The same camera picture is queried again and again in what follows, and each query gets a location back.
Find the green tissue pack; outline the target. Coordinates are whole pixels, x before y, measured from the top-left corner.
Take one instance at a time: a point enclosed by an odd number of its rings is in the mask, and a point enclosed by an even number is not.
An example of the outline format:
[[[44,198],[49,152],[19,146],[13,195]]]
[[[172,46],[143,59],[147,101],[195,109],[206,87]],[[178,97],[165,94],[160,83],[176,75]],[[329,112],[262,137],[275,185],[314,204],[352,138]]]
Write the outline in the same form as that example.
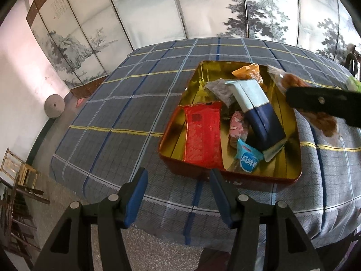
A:
[[[361,93],[361,82],[354,77],[347,78],[346,87],[349,91]]]

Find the orange yellow snack packet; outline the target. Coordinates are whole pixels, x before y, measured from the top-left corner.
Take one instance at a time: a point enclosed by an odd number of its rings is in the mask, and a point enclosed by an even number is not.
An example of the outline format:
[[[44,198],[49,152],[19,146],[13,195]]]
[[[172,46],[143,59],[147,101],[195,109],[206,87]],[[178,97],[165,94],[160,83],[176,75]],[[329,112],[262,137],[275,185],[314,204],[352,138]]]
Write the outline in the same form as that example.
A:
[[[255,79],[259,84],[263,84],[263,79],[260,74],[259,65],[257,63],[245,65],[240,69],[233,71],[232,74],[238,79]]]

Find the dark wooden chair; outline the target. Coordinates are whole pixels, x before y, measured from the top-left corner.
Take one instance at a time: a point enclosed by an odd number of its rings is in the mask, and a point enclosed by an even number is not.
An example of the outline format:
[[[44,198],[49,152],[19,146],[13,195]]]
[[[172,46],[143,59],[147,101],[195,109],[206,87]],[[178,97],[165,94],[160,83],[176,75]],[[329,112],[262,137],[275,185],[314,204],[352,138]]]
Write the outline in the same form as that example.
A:
[[[360,53],[356,50],[356,45],[353,45],[350,51],[347,53],[345,60],[345,67],[351,73],[351,75],[358,79],[359,65],[360,65]]]

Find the landscape painted folding screen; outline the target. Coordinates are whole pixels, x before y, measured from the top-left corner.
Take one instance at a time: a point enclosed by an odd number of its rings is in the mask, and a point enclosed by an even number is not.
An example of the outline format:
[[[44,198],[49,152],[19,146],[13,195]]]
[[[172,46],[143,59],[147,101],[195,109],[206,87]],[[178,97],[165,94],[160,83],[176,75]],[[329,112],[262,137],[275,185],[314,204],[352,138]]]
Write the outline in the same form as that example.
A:
[[[133,50],[170,40],[242,37],[345,62],[360,35],[340,0],[32,0],[27,23],[71,89]]]

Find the small blue candy packet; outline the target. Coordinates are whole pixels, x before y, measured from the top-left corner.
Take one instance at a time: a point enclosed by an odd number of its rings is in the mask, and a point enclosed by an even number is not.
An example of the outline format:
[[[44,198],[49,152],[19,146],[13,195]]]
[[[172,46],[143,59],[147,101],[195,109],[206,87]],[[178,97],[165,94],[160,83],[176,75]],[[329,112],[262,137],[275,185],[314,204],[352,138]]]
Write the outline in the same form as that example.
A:
[[[237,140],[236,166],[242,171],[252,173],[258,166],[264,155],[257,149],[249,146],[243,140]]]

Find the red toffee tin box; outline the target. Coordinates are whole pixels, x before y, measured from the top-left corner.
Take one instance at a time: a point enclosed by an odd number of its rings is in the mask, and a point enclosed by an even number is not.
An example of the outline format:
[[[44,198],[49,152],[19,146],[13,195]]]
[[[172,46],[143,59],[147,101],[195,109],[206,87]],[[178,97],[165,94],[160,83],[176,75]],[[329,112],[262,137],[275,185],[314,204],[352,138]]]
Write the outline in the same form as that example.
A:
[[[169,170],[205,180],[290,185],[302,173],[294,110],[261,66],[238,78],[243,62],[202,61],[187,83],[158,146]]]

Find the small wooden stool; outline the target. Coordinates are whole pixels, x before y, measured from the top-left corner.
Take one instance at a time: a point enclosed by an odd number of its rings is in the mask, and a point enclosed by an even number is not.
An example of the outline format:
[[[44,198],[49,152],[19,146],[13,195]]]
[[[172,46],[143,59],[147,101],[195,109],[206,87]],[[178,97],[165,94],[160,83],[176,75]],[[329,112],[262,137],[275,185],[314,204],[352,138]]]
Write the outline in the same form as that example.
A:
[[[1,161],[1,182],[17,193],[49,204],[50,201],[44,198],[44,192],[35,188],[39,176],[40,172],[37,169],[23,161],[9,148],[6,149]]]

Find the plaid blue grey tablecloth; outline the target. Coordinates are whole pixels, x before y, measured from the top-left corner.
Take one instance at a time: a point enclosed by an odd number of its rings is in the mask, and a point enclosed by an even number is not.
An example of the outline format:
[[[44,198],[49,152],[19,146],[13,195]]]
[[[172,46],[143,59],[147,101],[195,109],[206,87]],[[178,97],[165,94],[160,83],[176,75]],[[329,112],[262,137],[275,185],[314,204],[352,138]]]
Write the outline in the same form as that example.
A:
[[[349,71],[301,48],[257,39],[173,40],[129,54],[100,85],[65,133],[50,176],[98,203],[130,182],[139,168],[148,187],[135,226],[171,242],[230,250],[235,232],[222,221],[207,169],[184,161],[186,106],[214,102],[205,84],[231,79],[257,63],[287,142],[254,172],[232,172],[225,105],[221,133],[223,176],[260,203],[285,201],[316,247],[337,242],[360,226],[360,130],[338,121],[332,140],[285,102],[267,73],[273,65],[307,84],[343,89]]]

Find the orange snack bag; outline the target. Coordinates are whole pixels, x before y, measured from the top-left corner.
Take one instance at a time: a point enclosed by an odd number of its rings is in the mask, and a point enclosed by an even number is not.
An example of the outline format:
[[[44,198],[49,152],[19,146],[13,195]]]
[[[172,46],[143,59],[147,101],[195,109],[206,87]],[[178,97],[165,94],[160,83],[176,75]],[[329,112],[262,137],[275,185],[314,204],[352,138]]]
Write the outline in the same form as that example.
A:
[[[342,115],[341,104],[347,100],[347,93],[341,89],[311,86],[274,66],[269,65],[267,72],[286,97],[287,104],[301,113],[326,142],[336,146],[341,138],[337,117]]]

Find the grey silver snack packet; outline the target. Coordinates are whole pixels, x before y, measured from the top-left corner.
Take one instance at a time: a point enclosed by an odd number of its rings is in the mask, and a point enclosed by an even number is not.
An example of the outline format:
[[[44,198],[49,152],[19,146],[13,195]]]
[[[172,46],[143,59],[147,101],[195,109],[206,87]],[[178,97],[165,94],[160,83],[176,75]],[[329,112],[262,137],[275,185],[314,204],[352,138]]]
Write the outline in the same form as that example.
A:
[[[205,88],[211,91],[219,100],[221,100],[228,108],[236,101],[233,93],[222,78],[215,81],[209,81]]]

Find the pink candy packet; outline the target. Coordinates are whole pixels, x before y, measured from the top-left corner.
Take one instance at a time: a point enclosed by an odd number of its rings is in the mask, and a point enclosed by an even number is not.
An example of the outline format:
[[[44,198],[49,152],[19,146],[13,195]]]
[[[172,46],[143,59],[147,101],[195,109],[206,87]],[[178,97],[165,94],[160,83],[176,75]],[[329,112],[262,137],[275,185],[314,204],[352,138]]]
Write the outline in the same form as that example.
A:
[[[231,117],[229,125],[229,145],[237,148],[238,140],[245,142],[248,137],[248,122],[242,111],[235,111]]]

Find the round stone wheel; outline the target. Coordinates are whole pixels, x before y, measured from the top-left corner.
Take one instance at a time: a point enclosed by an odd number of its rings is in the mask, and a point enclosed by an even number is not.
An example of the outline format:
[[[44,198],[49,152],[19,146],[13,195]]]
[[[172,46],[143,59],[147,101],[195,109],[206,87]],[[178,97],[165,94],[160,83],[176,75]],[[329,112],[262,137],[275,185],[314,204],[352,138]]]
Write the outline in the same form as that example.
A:
[[[45,100],[44,111],[49,118],[58,118],[64,112],[64,110],[65,101],[60,95],[53,94]]]

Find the red snack packet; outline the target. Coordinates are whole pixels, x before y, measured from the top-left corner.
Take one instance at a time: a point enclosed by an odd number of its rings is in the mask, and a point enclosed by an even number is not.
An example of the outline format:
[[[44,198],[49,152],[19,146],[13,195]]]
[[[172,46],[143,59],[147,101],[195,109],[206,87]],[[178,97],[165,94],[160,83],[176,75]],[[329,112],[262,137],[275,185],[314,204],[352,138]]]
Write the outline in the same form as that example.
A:
[[[183,160],[209,169],[223,169],[220,112],[222,102],[183,107],[187,123]]]

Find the blue white snack pack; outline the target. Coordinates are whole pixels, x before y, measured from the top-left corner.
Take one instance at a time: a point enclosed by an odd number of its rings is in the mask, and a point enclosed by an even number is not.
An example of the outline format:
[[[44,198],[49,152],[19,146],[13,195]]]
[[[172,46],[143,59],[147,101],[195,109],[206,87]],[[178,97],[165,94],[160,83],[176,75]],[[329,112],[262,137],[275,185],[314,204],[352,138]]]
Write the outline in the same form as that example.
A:
[[[259,150],[270,162],[287,142],[286,134],[269,99],[255,79],[226,81],[256,135]]]

